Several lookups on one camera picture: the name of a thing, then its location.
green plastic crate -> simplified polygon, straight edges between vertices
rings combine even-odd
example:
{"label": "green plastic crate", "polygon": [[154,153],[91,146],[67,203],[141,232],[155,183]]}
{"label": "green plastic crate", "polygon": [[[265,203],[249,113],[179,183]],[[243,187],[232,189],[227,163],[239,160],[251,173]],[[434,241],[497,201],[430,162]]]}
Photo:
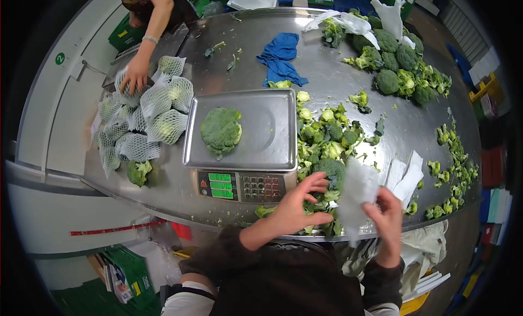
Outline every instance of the green plastic crate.
{"label": "green plastic crate", "polygon": [[144,35],[145,28],[133,28],[129,25],[129,14],[127,13],[116,28],[114,28],[108,40],[109,44],[120,52],[140,43]]}

person's right hand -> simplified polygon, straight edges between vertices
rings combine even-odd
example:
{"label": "person's right hand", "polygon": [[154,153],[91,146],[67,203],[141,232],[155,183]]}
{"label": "person's right hand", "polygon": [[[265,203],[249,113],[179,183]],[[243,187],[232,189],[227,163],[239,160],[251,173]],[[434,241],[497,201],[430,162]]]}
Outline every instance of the person's right hand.
{"label": "person's right hand", "polygon": [[394,268],[400,264],[401,253],[401,225],[403,211],[401,201],[396,198],[387,188],[378,190],[377,204],[381,210],[371,203],[364,203],[363,210],[370,217],[378,235],[383,241],[380,252],[376,256],[376,262],[385,268]]}

stainless steel table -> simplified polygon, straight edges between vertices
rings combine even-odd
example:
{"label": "stainless steel table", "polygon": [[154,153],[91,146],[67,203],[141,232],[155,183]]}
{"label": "stainless steel table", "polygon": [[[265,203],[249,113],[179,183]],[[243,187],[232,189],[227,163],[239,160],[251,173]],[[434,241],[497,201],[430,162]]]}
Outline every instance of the stainless steel table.
{"label": "stainless steel table", "polygon": [[[309,92],[312,100],[306,107],[315,111],[324,108],[326,103],[334,106],[343,102],[349,120],[361,121],[367,134],[374,131],[380,113],[386,115],[385,134],[381,137],[381,142],[375,148],[361,144],[357,148],[358,153],[368,154],[366,164],[374,161],[378,163],[378,168],[381,169],[380,183],[383,184],[391,160],[397,158],[408,164],[408,156],[412,150],[416,150],[424,160],[425,188],[415,191],[419,195],[418,212],[404,217],[403,230],[443,220],[444,217],[427,221],[424,216],[426,209],[441,205],[450,197],[450,185],[444,184],[439,189],[433,187],[436,181],[429,176],[426,162],[437,160],[441,163],[442,170],[453,164],[448,147],[438,145],[435,130],[443,123],[450,126],[448,106],[457,120],[457,134],[461,136],[465,152],[470,154],[469,160],[480,163],[479,131],[459,70],[451,61],[432,49],[430,43],[425,43],[425,63],[448,74],[454,81],[449,98],[440,96],[439,102],[434,101],[419,108],[401,97],[382,96],[373,87],[373,74],[341,62],[343,57],[357,56],[350,45],[344,42],[339,48],[330,48],[323,42],[321,30],[301,32],[303,25],[322,12],[324,11],[319,9],[275,8],[236,12],[243,22],[233,20],[230,14],[206,18],[198,21],[199,29],[189,32],[187,36],[184,35],[187,34],[187,29],[180,29],[174,36],[163,38],[162,41],[173,41],[173,44],[160,41],[154,58],[173,55],[180,47],[178,56],[187,58],[184,77],[193,82],[195,96],[257,89],[262,88],[267,67],[256,61],[256,55],[280,32],[299,34],[297,58],[292,64],[302,77],[309,78],[310,83],[303,88],[293,85],[293,88]],[[205,58],[205,50],[221,41],[225,41],[226,46],[222,46],[211,58]],[[233,53],[240,60],[232,70],[226,71]],[[349,94],[356,94],[360,90],[365,90],[369,95],[371,114],[360,114],[352,108],[351,103],[345,102]],[[397,110],[392,108],[393,104],[397,105]],[[191,178],[193,172],[181,164],[182,149],[183,138],[172,146],[162,144],[162,155],[153,162],[148,187],[138,188],[127,180],[126,170],[118,170],[106,179],[98,150],[93,145],[86,155],[83,181],[109,196],[136,204],[153,215],[208,230],[218,230],[220,226],[238,221],[256,220],[256,205],[199,196],[194,187],[196,182]],[[480,193],[481,183],[476,178],[465,197],[467,206],[478,202]],[[376,229],[373,224],[362,227],[360,236],[362,239],[375,237]],[[323,236],[299,239],[324,240]],[[344,240],[344,236],[335,240]]]}

worker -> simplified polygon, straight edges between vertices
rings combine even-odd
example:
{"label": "worker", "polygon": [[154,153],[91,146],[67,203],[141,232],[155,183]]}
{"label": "worker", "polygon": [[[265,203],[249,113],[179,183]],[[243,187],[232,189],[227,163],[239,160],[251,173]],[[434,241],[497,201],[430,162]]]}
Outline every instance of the worker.
{"label": "worker", "polygon": [[304,200],[317,203],[310,192],[325,192],[325,176],[308,176],[268,217],[245,229],[224,228],[211,245],[181,261],[182,276],[162,315],[399,315],[403,216],[400,200],[386,188],[378,191],[381,209],[363,204],[381,238],[364,270],[363,296],[358,279],[337,268],[332,247],[274,240],[333,220],[328,213],[303,214]]}
{"label": "worker", "polygon": [[189,24],[198,20],[193,7],[187,0],[122,0],[129,12],[129,25],[145,27],[145,36],[136,55],[127,64],[127,73],[122,80],[121,92],[129,83],[129,93],[140,92],[147,84],[149,60],[154,48],[166,28],[172,29],[182,22]]}

netted broccoli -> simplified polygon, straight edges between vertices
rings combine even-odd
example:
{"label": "netted broccoli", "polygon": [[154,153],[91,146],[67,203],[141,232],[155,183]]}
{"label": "netted broccoli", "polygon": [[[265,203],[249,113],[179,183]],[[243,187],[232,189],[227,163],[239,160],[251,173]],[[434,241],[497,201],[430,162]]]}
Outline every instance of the netted broccoli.
{"label": "netted broccoli", "polygon": [[409,45],[402,44],[396,50],[397,62],[404,70],[412,71],[418,58],[419,55]]}
{"label": "netted broccoli", "polygon": [[400,86],[397,91],[401,96],[409,97],[415,90],[414,75],[412,72],[399,69],[397,71],[397,83]]}
{"label": "netted broccoli", "polygon": [[412,32],[408,33],[405,36],[407,36],[416,45],[416,47],[414,48],[414,51],[417,54],[419,54],[419,55],[423,55],[423,43],[422,43],[422,40],[419,39],[418,36],[416,36]]}
{"label": "netted broccoli", "polygon": [[200,126],[201,138],[207,149],[220,156],[230,152],[242,136],[238,120],[242,114],[233,108],[214,108],[203,119]]}
{"label": "netted broccoli", "polygon": [[364,46],[360,57],[356,58],[355,63],[360,69],[371,68],[372,70],[379,70],[383,66],[380,52],[373,46]]}
{"label": "netted broccoli", "polygon": [[400,89],[400,85],[397,83],[397,75],[390,70],[381,70],[376,75],[375,84],[384,95],[395,93]]}
{"label": "netted broccoli", "polygon": [[333,158],[321,159],[317,164],[312,166],[313,172],[326,172],[326,179],[329,180],[328,190],[340,190],[343,186],[345,177],[345,165]]}
{"label": "netted broccoli", "polygon": [[396,38],[390,33],[384,31],[383,29],[376,29],[374,31],[374,36],[378,40],[378,46],[383,51],[388,51],[390,53],[395,53],[398,47]]}
{"label": "netted broccoli", "polygon": [[394,53],[389,53],[388,51],[381,52],[381,59],[383,60],[383,68],[397,72],[400,69],[400,66],[397,64],[396,56]]}

